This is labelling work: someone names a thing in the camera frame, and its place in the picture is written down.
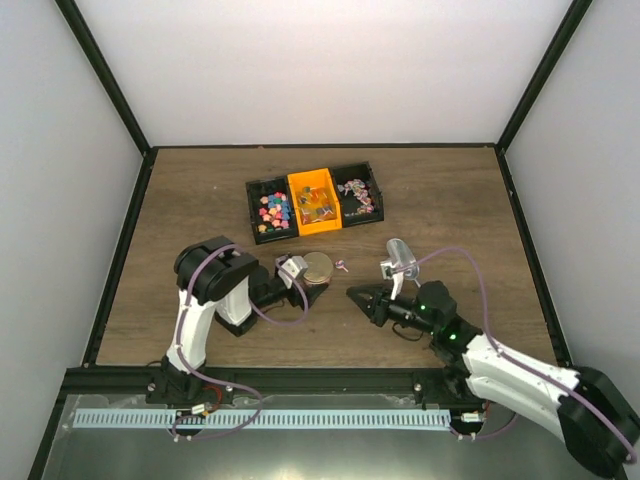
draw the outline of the gray floor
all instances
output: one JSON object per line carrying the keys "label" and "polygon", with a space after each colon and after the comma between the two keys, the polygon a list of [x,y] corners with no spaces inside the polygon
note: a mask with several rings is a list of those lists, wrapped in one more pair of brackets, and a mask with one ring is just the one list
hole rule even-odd
{"label": "gray floor", "polygon": [[[67,428],[55,441],[47,480],[596,478],[559,440],[524,419],[503,436],[474,444],[449,433],[410,431],[247,431],[175,444],[164,430],[73,430],[72,411],[69,405],[63,416]],[[488,429],[508,415],[492,412]]]}

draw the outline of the white wall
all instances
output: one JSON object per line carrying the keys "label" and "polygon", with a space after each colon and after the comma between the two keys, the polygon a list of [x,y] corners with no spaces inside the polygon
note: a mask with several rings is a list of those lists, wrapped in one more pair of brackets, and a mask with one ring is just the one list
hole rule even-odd
{"label": "white wall", "polygon": [[140,155],[55,3],[0,0],[3,479],[24,479],[78,366]]}
{"label": "white wall", "polygon": [[640,411],[638,25],[594,2],[507,156],[576,362]]}
{"label": "white wall", "polygon": [[79,0],[152,145],[493,142],[570,0]]}

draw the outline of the brown wooden surface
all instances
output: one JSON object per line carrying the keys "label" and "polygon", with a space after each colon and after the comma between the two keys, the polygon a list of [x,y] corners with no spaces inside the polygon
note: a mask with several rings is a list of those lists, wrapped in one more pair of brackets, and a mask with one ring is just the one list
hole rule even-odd
{"label": "brown wooden surface", "polygon": [[[301,170],[369,161],[383,191],[385,221],[256,246],[245,182]],[[351,285],[381,281],[386,241],[405,240],[416,256],[448,245],[469,249],[483,271],[494,334],[504,343],[554,361],[536,292],[505,187],[491,149],[175,149],[154,167],[107,325],[99,364],[160,359],[178,308],[173,263],[186,246],[225,235],[271,268],[274,258],[320,250],[344,259],[305,323],[264,321],[235,338],[214,322],[207,360],[221,366],[430,367],[440,362],[428,341],[411,343],[391,325],[369,323],[345,295]],[[481,324],[475,274],[451,254],[423,267],[440,279],[463,317]],[[407,285],[405,293],[415,287]],[[272,310],[293,320],[299,309]]]}

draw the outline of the round container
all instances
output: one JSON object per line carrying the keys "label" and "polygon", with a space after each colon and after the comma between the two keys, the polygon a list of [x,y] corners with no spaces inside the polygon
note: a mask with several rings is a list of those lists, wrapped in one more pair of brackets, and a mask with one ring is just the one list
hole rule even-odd
{"label": "round container", "polygon": [[311,252],[303,258],[309,266],[303,277],[307,285],[322,285],[331,281],[333,262],[327,255],[322,252]]}

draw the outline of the black frame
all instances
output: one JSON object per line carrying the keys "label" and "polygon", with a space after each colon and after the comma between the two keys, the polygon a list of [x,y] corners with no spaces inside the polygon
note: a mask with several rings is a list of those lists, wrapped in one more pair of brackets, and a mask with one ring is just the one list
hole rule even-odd
{"label": "black frame", "polygon": [[[538,299],[547,324],[549,336],[556,359],[560,365],[570,366],[571,355],[564,339],[562,328],[544,279],[540,261],[525,220],[518,194],[513,184],[505,153],[522,126],[529,110],[535,103],[545,82],[568,45],[573,33],[587,12],[592,0],[573,0],[556,34],[547,48],[540,64],[531,78],[525,92],[514,110],[497,144],[487,143],[416,143],[416,144],[321,144],[321,145],[260,145],[265,148],[438,148],[438,147],[490,147],[495,150],[498,165],[503,176],[505,188],[518,226],[520,238],[529,263]],[[51,444],[55,437],[58,422],[62,414],[67,395],[75,394],[147,394],[157,368],[150,367],[102,367],[95,364],[111,306],[120,281],[120,276],[133,237],[136,222],[140,214],[145,192],[152,174],[153,165],[159,148],[194,148],[190,146],[151,147],[142,132],[135,115],[124,97],[111,72],[98,44],[82,17],[74,0],[56,0],[60,11],[82,47],[105,91],[113,102],[122,122],[129,131],[142,157],[135,189],[117,243],[109,275],[105,284],[91,336],[83,357],[83,366],[68,369],[60,393],[36,454],[29,479],[39,479],[44,473]],[[258,145],[220,146],[210,148],[255,148]],[[426,403],[439,403],[451,409],[472,407],[465,402],[451,401],[444,392],[442,369],[359,369],[359,368],[207,368],[206,373],[217,378],[233,379],[252,385],[263,393],[270,394],[309,394],[309,393],[387,393],[414,394],[416,399]],[[416,392],[414,386],[419,383],[425,388]],[[626,479],[621,469],[616,476]]]}

